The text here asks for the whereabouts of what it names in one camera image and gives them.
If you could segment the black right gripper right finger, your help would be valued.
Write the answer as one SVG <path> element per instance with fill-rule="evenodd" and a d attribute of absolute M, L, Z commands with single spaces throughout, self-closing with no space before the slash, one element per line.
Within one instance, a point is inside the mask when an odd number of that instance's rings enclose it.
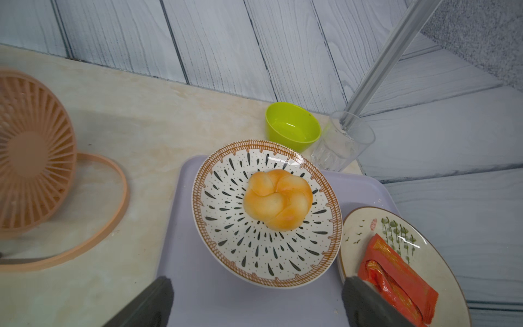
<path fill-rule="evenodd" d="M 349 325 L 352 327 L 413 326 L 359 277 L 345 279 L 342 300 Z"/>

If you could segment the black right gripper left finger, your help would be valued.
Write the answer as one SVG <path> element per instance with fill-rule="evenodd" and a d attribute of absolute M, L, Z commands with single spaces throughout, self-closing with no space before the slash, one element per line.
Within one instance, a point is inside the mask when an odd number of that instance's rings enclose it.
<path fill-rule="evenodd" d="M 160 276 L 104 326 L 167 326 L 173 302 L 171 279 Z"/>

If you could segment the orange desk fan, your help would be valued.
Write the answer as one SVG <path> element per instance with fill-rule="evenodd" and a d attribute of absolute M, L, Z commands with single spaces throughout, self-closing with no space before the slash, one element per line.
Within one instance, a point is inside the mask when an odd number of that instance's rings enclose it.
<path fill-rule="evenodd" d="M 47 258 L 3 259 L 1 272 L 40 271 L 73 260 L 102 242 L 129 206 L 124 171 L 109 158 L 81 153 L 72 122 L 57 96 L 38 79 L 1 68 L 1 238 L 17 237 L 47 222 L 72 189 L 79 161 L 99 162 L 122 179 L 117 212 L 91 238 Z"/>

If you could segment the red snack packet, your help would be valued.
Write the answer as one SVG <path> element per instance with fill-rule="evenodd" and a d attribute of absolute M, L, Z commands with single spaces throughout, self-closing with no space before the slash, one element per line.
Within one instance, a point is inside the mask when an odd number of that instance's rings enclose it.
<path fill-rule="evenodd" d="M 378 234 L 367 245 L 358 277 L 373 284 L 378 293 L 415 326 L 432 323 L 439 293 Z"/>

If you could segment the lavender tray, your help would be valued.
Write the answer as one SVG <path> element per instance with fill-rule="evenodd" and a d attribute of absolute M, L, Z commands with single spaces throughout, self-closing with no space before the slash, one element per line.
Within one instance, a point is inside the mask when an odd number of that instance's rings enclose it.
<path fill-rule="evenodd" d="M 222 265 L 202 240 L 193 218 L 192 189 L 203 156 L 182 167 L 172 204 L 158 275 L 170 278 L 174 302 L 170 326 L 347 326 L 336 265 L 297 288 L 268 288 L 250 283 Z M 259 268 L 264 277 L 305 270 L 328 249 L 331 212 L 319 184 L 311 183 L 312 209 L 302 226 L 275 234 L 245 215 L 247 181 L 257 171 L 310 174 L 294 160 L 269 151 L 240 151 L 218 161 L 202 193 L 203 218 L 219 235 L 218 245 L 238 267 Z"/>

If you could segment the patterned ceramic plate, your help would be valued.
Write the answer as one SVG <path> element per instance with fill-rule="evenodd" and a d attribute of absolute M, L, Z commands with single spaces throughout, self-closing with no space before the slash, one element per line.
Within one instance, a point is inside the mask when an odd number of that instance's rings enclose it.
<path fill-rule="evenodd" d="M 241 140 L 215 151 L 196 174 L 191 205 L 212 256 L 259 286 L 309 284 L 340 249 L 334 190 L 309 160 L 277 143 Z"/>

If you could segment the knotted bread roll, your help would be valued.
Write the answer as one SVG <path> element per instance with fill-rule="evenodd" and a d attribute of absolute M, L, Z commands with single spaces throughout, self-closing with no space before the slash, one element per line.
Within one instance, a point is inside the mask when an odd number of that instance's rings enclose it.
<path fill-rule="evenodd" d="M 257 172 L 248 182 L 244 209 L 269 229 L 287 232 L 300 227 L 313 204 L 305 179 L 286 170 Z"/>

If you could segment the clear glass cup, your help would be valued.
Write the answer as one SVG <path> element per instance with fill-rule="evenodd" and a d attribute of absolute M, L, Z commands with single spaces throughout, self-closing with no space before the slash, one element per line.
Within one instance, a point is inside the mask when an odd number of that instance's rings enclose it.
<path fill-rule="evenodd" d="M 376 140 L 366 121 L 347 111 L 332 113 L 311 159 L 319 169 L 343 171 Z"/>

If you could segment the green plastic bowl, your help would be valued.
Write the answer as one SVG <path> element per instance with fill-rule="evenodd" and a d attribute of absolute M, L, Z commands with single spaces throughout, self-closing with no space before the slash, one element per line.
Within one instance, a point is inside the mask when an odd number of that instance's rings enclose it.
<path fill-rule="evenodd" d="M 266 109 L 265 118 L 267 139 L 298 153 L 307 150 L 320 139 L 319 121 L 297 105 L 273 103 Z"/>

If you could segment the right metal frame post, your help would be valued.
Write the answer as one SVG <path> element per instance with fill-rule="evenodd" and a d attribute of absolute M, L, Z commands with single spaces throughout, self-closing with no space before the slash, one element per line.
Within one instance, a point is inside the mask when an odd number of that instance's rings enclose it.
<path fill-rule="evenodd" d="M 345 113 L 360 115 L 440 3 L 439 0 L 417 0 L 408 6 L 381 49 L 377 60 L 352 95 L 344 110 Z"/>

